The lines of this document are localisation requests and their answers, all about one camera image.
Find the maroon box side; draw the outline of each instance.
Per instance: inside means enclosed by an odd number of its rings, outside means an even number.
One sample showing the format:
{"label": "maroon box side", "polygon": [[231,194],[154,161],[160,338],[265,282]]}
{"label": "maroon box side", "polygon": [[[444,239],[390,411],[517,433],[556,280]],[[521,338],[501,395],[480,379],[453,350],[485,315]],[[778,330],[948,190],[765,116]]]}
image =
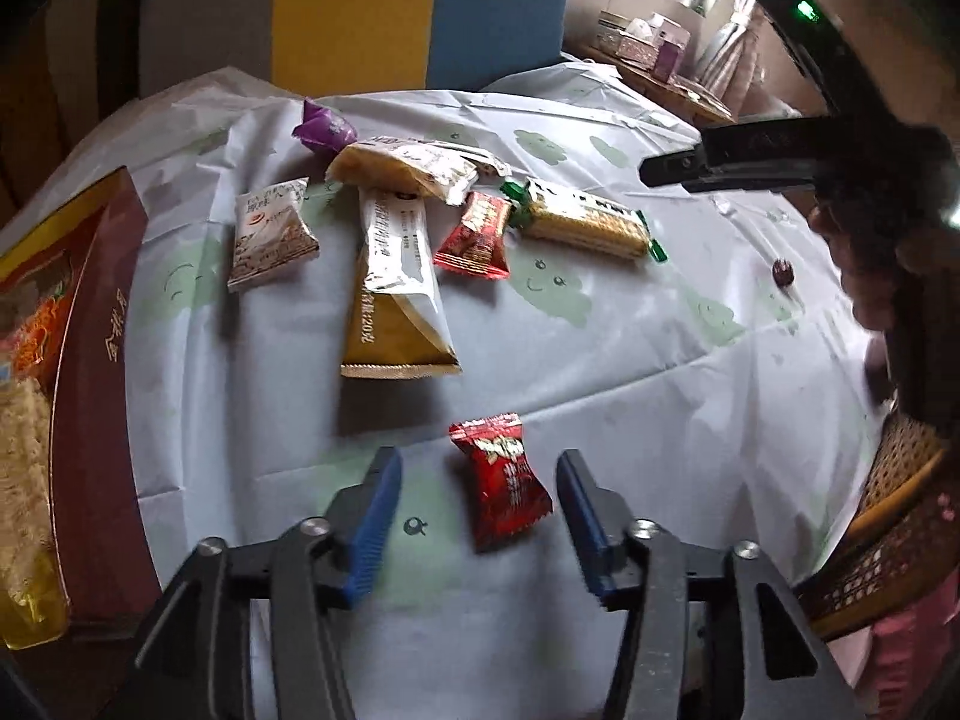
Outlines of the maroon box side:
{"label": "maroon box side", "polygon": [[160,597],[127,434],[125,324],[147,215],[125,169],[80,273],[56,377],[51,509],[70,620],[145,613]]}

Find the curtain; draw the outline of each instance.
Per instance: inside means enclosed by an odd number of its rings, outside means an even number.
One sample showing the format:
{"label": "curtain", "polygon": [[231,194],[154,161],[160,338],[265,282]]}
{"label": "curtain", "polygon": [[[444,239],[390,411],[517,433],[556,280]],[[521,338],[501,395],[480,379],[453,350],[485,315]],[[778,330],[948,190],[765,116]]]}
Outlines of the curtain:
{"label": "curtain", "polygon": [[734,0],[733,15],[707,44],[694,70],[706,87],[736,116],[757,69],[757,33],[763,11],[755,0]]}

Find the metal screw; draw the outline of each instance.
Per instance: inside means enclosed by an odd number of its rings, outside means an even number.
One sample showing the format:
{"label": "metal screw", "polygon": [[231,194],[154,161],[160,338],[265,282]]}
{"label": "metal screw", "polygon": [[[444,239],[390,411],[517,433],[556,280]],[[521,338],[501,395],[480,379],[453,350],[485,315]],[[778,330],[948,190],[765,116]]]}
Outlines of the metal screw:
{"label": "metal screw", "polygon": [[659,525],[652,519],[635,519],[630,523],[630,538],[654,538],[659,533]]}
{"label": "metal screw", "polygon": [[227,543],[222,538],[217,538],[217,536],[207,536],[206,538],[201,538],[197,543],[197,552],[204,557],[213,557],[214,555],[219,555],[220,552],[223,552],[227,548]]}
{"label": "metal screw", "polygon": [[738,541],[733,546],[733,554],[743,560],[756,560],[760,556],[760,546],[752,541]]}
{"label": "metal screw", "polygon": [[301,522],[304,536],[326,536],[330,532],[330,523],[323,517],[310,517]]}

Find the tablecloth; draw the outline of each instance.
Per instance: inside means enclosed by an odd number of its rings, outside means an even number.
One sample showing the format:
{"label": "tablecloth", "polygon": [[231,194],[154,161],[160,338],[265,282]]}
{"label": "tablecloth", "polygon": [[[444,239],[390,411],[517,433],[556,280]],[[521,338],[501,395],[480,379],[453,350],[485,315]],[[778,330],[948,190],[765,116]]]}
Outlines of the tablecloth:
{"label": "tablecloth", "polygon": [[[623,617],[587,594],[563,517],[491,554],[469,536],[464,459],[446,428],[504,410],[520,413],[551,494],[558,454],[577,447],[599,484],[685,541],[755,538],[791,580],[824,560],[881,415],[861,374],[868,336],[826,247],[781,196],[646,189],[640,159],[693,138],[616,105],[442,91],[322,103],[361,137],[483,146],[520,177],[641,208],[669,261],[511,236],[509,280],[439,275],[462,375],[342,379],[356,203],[290,137],[301,101],[227,69],[118,111],[0,232],[0,250],[130,167],[150,223],[128,314],[128,424],[161,581],[202,536],[264,541],[323,512],[378,445],[398,445],[404,484],[376,591],[341,621],[358,716],[583,717],[602,703]],[[320,257],[227,295],[235,196],[301,175]],[[435,247],[459,211],[427,212]],[[785,292],[771,279],[779,257],[797,274]],[[423,533],[405,533],[410,517]],[[269,717],[262,635],[256,663]]]}

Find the brown small candy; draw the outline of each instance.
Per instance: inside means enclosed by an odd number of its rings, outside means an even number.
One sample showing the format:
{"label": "brown small candy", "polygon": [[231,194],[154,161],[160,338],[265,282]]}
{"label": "brown small candy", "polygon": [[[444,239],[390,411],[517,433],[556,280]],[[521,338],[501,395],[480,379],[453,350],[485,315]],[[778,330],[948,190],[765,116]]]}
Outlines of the brown small candy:
{"label": "brown small candy", "polygon": [[793,266],[789,260],[774,261],[774,283],[781,290],[793,284]]}

